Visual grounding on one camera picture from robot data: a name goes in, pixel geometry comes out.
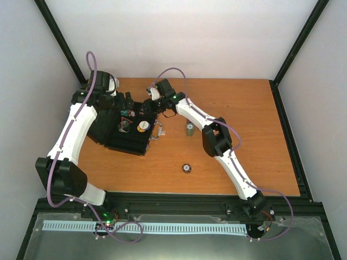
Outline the brown chips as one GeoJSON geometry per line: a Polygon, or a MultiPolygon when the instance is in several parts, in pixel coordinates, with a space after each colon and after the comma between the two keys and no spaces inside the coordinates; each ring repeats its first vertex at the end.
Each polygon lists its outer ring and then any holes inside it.
{"type": "Polygon", "coordinates": [[[135,112],[134,112],[133,110],[130,110],[130,111],[128,112],[128,115],[129,115],[130,117],[135,117],[135,116],[136,116],[136,114],[135,114],[135,112]]]}

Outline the clear acrylic disc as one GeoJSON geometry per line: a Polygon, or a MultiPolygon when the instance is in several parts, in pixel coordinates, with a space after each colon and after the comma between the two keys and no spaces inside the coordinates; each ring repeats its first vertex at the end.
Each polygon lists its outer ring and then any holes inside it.
{"type": "Polygon", "coordinates": [[[130,129],[131,129],[131,124],[128,127],[124,127],[124,128],[121,127],[120,123],[118,125],[118,131],[120,133],[128,133],[130,131],[130,129]]]}

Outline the black poker set case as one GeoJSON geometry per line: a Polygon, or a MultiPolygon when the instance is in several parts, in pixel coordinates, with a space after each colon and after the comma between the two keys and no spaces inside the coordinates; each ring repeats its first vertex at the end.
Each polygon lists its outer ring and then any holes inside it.
{"type": "Polygon", "coordinates": [[[158,114],[145,110],[129,92],[118,93],[113,107],[101,110],[87,133],[97,144],[134,155],[145,155],[158,114]]]}

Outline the white dealer button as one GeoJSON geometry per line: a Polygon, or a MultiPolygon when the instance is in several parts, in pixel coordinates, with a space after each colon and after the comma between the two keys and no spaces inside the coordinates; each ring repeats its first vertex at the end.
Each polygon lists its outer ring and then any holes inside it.
{"type": "Polygon", "coordinates": [[[141,128],[143,128],[143,129],[146,129],[146,131],[150,128],[150,123],[148,122],[148,121],[141,121],[140,123],[139,123],[139,125],[141,126],[141,128]]]}

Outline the brown poker chip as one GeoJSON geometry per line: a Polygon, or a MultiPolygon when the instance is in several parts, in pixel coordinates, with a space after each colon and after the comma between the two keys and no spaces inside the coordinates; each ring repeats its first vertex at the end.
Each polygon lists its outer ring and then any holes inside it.
{"type": "Polygon", "coordinates": [[[184,164],[182,166],[182,170],[183,170],[184,173],[190,173],[192,168],[191,168],[191,166],[189,164],[184,164]]]}

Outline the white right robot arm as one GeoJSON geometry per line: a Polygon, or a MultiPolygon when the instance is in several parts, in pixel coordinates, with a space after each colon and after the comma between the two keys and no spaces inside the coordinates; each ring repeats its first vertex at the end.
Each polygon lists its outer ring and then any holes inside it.
{"type": "Polygon", "coordinates": [[[150,98],[144,102],[144,111],[162,113],[170,109],[197,127],[202,134],[204,151],[220,163],[243,200],[244,215],[247,218],[258,215],[265,207],[265,197],[239,163],[225,119],[215,118],[198,108],[186,94],[177,93],[167,79],[153,83],[146,91],[150,98]]]}

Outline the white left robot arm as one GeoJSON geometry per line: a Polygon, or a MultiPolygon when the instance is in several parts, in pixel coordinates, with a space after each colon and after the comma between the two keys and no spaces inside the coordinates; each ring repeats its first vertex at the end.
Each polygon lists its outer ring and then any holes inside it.
{"type": "Polygon", "coordinates": [[[94,205],[101,218],[112,214],[113,205],[106,200],[106,191],[92,185],[78,167],[79,155],[86,137],[106,145],[116,127],[116,115],[126,108],[119,81],[112,74],[94,70],[91,82],[84,84],[72,97],[68,119],[53,148],[45,158],[38,158],[35,168],[46,189],[52,207],[52,194],[65,196],[66,201],[94,205]]]}

